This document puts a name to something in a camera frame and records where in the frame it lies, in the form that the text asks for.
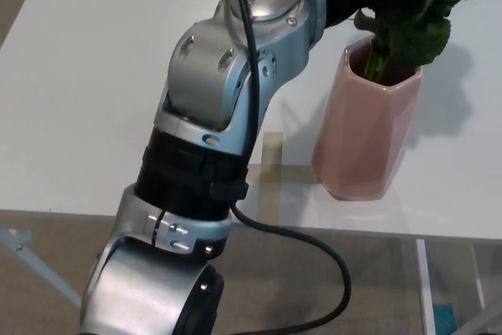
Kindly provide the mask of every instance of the pink vase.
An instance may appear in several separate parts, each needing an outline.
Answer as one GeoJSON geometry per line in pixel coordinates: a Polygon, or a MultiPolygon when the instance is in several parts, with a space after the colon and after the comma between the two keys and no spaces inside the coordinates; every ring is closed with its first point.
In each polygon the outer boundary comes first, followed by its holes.
{"type": "Polygon", "coordinates": [[[316,140],[312,165],[326,190],[344,200],[384,196],[413,119],[421,67],[389,63],[381,82],[364,70],[371,38],[348,46],[341,57],[316,140]]]}

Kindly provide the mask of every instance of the tape on table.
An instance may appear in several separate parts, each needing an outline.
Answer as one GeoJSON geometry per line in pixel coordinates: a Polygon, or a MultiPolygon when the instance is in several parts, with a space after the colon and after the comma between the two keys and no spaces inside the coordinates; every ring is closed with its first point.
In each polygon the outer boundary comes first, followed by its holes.
{"type": "Polygon", "coordinates": [[[256,220],[279,225],[282,184],[316,184],[311,166],[282,164],[283,133],[265,133],[261,164],[249,166],[248,182],[258,184],[256,220]]]}

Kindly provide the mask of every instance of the plant stem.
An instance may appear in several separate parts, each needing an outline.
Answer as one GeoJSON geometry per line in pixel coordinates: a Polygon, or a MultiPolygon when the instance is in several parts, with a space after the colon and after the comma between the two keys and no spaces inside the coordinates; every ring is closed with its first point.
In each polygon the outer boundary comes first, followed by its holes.
{"type": "Polygon", "coordinates": [[[390,54],[385,42],[382,38],[375,36],[369,49],[363,77],[366,80],[379,84],[387,68],[389,58],[390,54]]]}

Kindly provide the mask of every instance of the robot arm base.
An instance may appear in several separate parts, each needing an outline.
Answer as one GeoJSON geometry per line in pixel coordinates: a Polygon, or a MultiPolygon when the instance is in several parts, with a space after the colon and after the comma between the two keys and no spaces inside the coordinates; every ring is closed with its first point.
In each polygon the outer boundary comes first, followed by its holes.
{"type": "Polygon", "coordinates": [[[108,257],[82,311],[81,335],[210,335],[223,278],[135,239],[108,257]]]}

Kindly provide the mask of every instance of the white table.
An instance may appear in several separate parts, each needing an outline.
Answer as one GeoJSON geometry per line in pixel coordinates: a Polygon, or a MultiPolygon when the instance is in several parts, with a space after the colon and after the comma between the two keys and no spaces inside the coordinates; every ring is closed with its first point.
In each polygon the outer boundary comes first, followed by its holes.
{"type": "MultiPolygon", "coordinates": [[[[217,1],[26,0],[0,49],[0,208],[115,214],[136,180],[173,47],[217,1]]],[[[502,240],[497,15],[499,0],[453,10],[450,43],[424,69],[416,121],[383,199],[338,202],[320,184],[280,188],[281,225],[418,239],[425,317],[423,239],[502,240]]],[[[283,164],[310,165],[340,54],[363,35],[351,21],[326,31],[305,72],[274,97],[261,131],[283,133],[283,164]]],[[[251,163],[260,158],[261,139],[251,163]]],[[[251,216],[257,192],[253,185],[241,203],[251,216]]],[[[432,333],[430,320],[426,327],[432,333]]]]}

